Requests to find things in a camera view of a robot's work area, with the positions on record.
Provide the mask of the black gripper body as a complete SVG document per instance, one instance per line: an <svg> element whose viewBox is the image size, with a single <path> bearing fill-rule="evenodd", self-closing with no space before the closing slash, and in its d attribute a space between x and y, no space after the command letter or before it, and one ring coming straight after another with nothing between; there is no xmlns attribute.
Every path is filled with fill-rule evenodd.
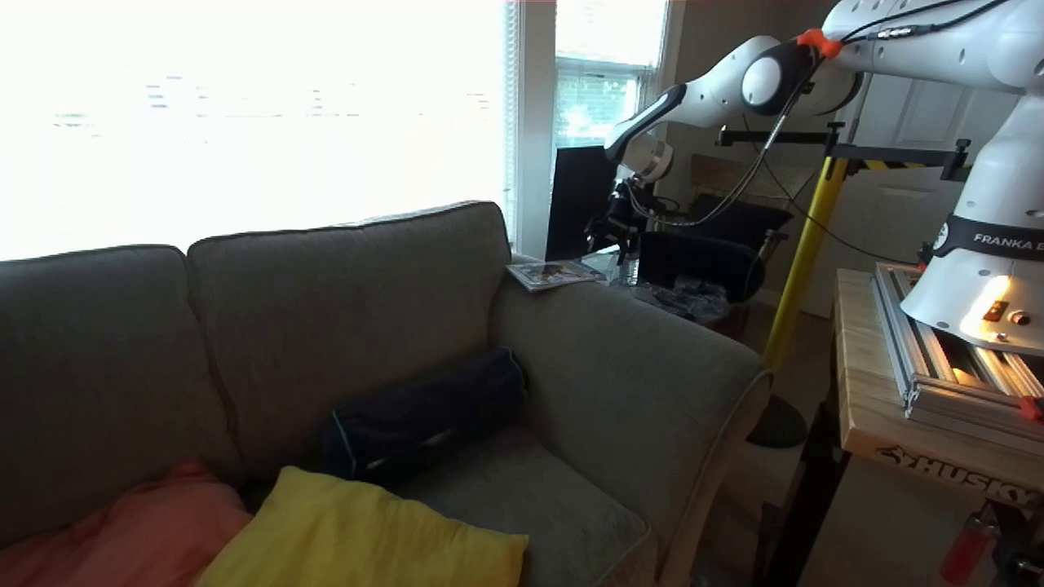
<svg viewBox="0 0 1044 587"><path fill-rule="evenodd" d="M608 222L624 234L641 234L662 213L657 182L672 169L672 146L662 138L634 138L608 146L618 169Z"/></svg>

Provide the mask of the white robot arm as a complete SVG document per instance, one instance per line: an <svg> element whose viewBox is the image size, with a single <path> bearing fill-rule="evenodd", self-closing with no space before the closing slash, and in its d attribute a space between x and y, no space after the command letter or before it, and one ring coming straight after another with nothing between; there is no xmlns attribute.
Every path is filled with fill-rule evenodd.
<svg viewBox="0 0 1044 587"><path fill-rule="evenodd" d="M659 121L718 128L737 112L813 114L843 104L819 90L846 79L897 76L1009 90L1019 104L979 151L922 275L900 310L973 347L1044 353L1044 0L840 0L819 28L750 35L624 121L608 160Z"/></svg>

